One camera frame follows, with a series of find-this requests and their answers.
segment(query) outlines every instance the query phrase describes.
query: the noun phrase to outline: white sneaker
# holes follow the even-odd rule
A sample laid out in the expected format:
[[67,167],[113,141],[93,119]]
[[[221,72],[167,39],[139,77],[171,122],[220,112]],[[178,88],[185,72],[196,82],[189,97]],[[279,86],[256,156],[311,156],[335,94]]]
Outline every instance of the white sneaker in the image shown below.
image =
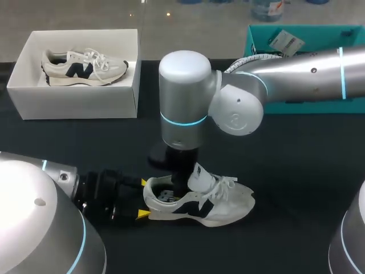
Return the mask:
[[254,207],[253,191],[235,183],[237,178],[215,178],[198,163],[191,174],[188,192],[177,198],[173,193],[171,176],[150,178],[143,196],[151,220],[190,218],[207,227],[219,227],[245,217]]
[[92,49],[86,49],[83,54],[74,51],[58,54],[48,50],[42,56],[42,69],[50,86],[104,86],[121,78],[127,68],[127,61]]

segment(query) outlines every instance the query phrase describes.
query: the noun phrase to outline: navy n logo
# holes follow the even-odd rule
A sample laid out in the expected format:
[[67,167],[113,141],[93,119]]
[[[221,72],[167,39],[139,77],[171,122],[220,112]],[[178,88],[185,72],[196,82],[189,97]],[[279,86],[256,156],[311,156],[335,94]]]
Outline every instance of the navy n logo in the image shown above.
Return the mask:
[[210,213],[213,207],[214,204],[210,200],[207,200],[203,204],[201,210],[199,210],[199,202],[187,202],[182,207],[175,210],[174,213],[177,214],[187,213],[191,216],[205,218]]
[[92,66],[91,63],[89,63],[89,65],[87,66],[87,68],[84,71],[84,65],[81,63],[73,63],[71,65],[71,67],[68,69],[66,76],[68,77],[74,77],[75,74],[77,74],[77,76],[79,78],[84,78],[84,79],[88,79],[90,77],[90,74],[92,74],[92,72],[94,71],[94,67]]

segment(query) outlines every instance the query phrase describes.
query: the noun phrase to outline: shoe box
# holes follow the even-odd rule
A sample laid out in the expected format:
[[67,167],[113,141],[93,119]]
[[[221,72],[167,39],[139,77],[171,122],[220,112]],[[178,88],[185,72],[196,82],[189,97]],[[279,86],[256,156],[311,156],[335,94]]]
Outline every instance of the shoe box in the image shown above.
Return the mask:
[[[42,53],[92,48],[126,60],[120,81],[108,86],[49,86]],[[136,118],[141,61],[139,35],[130,30],[33,31],[14,67],[7,90],[19,114],[29,119]]]

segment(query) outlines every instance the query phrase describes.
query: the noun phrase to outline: shoe insole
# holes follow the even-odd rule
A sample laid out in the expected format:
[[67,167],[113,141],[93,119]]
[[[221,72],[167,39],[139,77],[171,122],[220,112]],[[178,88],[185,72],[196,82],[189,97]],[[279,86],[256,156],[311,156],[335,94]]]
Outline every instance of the shoe insole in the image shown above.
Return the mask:
[[161,202],[173,203],[180,200],[180,198],[175,197],[172,187],[173,186],[169,184],[162,184],[154,187],[152,191]]
[[51,63],[54,65],[58,65],[58,64],[65,64],[67,62],[66,59],[63,58],[55,58],[51,60]]

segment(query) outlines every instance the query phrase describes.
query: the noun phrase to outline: black tablecloth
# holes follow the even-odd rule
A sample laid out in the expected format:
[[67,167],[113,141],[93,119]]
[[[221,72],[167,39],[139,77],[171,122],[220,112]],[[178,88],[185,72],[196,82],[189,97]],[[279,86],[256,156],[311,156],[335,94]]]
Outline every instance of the black tablecloth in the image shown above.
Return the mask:
[[[230,61],[212,61],[224,69]],[[161,176],[147,163],[160,141],[158,61],[142,64],[137,119],[23,121],[5,90],[11,64],[0,64],[0,151],[77,166],[79,172],[122,168]],[[107,274],[327,274],[327,251],[365,179],[364,115],[267,115],[249,136],[220,132],[210,122],[199,162],[238,176],[257,205],[219,228],[194,221],[97,227]]]

